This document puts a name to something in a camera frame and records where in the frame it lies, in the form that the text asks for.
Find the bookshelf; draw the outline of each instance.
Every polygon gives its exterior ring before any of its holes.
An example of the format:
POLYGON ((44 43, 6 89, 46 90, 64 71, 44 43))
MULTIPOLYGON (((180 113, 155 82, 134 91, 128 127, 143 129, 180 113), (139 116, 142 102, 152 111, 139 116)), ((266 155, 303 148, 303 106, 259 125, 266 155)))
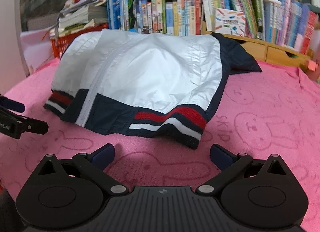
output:
MULTIPOLYGON (((202 22, 202 34, 211 33, 211 31, 207 31, 206 23, 202 22)), ((224 36, 238 41, 241 46, 256 60, 275 65, 300 67, 303 71, 307 69, 305 63, 307 59, 310 59, 310 57, 292 49, 281 47, 259 39, 251 39, 248 37, 229 34, 224 34, 224 36)))

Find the white zipper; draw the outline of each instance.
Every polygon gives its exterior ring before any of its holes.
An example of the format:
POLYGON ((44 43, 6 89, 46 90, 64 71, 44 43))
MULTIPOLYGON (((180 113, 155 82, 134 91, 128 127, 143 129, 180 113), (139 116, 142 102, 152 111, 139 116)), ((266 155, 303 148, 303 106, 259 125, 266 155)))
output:
POLYGON ((147 36, 147 34, 137 34, 137 35, 138 35, 138 37, 137 37, 137 39, 136 39, 135 41, 133 41, 132 39, 129 40, 129 41, 131 41, 132 43, 131 43, 130 45, 128 45, 125 50, 123 50, 123 49, 125 48, 124 46, 126 46, 127 42, 124 43, 124 44, 122 44, 122 45, 119 46, 118 48, 116 48, 113 52, 111 52, 111 54, 110 54, 108 57, 111 57, 111 56, 112 56, 112 59, 110 59, 110 58, 109 58, 109 59, 106 59, 106 60, 102 63, 100 69, 98 70, 95 78, 94 78, 93 81, 92 81, 92 84, 90 85, 89 91, 88 91, 87 96, 86 96, 86 98, 85 98, 85 100, 84 100, 84 103, 83 103, 83 105, 82 105, 80 114, 79 114, 79 116, 78 116, 78 118, 77 118, 77 120, 76 120, 76 125, 80 125, 80 126, 82 126, 82 127, 84 127, 84 126, 86 125, 87 120, 88 120, 89 115, 90 115, 90 111, 91 111, 93 102, 94 102, 94 100, 95 100, 95 98, 96 98, 96 95, 97 95, 97 93, 98 93, 98 91, 99 91, 99 88, 100 88, 100 86, 101 86, 101 81, 102 81, 102 79, 103 79, 103 77, 104 77, 105 70, 106 70, 106 68, 108 68, 113 62, 116 63, 116 61, 114 61, 114 57, 119 56, 119 55, 121 55, 121 53, 126 52, 128 49, 130 49, 130 48, 132 48, 133 46, 135 46, 138 41, 140 41, 140 40, 143 39, 143 38, 146 38, 146 36, 147 36))

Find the pink towel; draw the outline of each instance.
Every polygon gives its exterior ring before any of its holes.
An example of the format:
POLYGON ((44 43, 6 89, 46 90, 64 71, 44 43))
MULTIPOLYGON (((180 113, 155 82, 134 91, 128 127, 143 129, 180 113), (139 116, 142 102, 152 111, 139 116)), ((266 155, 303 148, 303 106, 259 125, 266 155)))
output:
POLYGON ((45 154, 70 158, 106 143, 116 148, 105 170, 129 187, 191 185, 194 188, 219 170, 209 158, 212 144, 256 159, 280 154, 304 188, 309 208, 302 223, 320 231, 320 85, 298 68, 260 62, 263 73, 229 77, 222 101, 207 124, 197 150, 168 138, 103 136, 61 121, 43 109, 51 94, 57 63, 43 68, 6 96, 26 106, 24 115, 46 121, 46 135, 24 133, 20 140, 0 136, 0 179, 13 198, 45 154))

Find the drawer handle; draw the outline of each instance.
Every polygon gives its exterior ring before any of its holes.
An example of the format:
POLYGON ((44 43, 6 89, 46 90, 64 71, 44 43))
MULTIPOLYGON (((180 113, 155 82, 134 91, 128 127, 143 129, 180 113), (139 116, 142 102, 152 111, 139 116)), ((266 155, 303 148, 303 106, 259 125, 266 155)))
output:
POLYGON ((298 55, 292 54, 292 53, 287 52, 287 51, 285 51, 285 53, 286 53, 287 56, 290 57, 290 58, 297 58, 297 57, 299 57, 298 55))

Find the stack of books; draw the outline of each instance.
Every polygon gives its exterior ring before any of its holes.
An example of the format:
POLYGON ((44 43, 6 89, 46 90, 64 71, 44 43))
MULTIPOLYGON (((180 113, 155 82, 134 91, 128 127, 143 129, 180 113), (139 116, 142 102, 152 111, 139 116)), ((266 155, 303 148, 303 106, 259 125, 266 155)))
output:
POLYGON ((245 31, 231 34, 261 39, 303 54, 308 51, 318 21, 308 5, 297 0, 203 0, 203 7, 208 31, 219 32, 221 26, 216 27, 216 22, 222 9, 239 12, 237 15, 243 12, 245 31))
POLYGON ((175 36, 201 34, 202 0, 108 0, 110 29, 175 36))

